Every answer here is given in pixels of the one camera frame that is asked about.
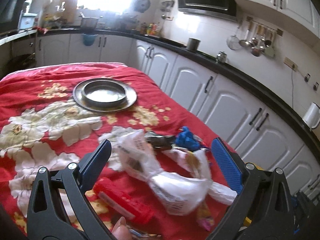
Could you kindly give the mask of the person's left hand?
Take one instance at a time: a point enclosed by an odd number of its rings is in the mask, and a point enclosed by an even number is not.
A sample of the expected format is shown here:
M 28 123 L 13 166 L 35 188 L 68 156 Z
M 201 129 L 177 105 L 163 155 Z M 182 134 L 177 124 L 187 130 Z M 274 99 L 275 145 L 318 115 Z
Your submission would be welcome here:
M 120 217 L 112 229 L 112 235 L 116 237 L 117 240 L 132 240 L 131 233 L 126 226 L 126 219 Z

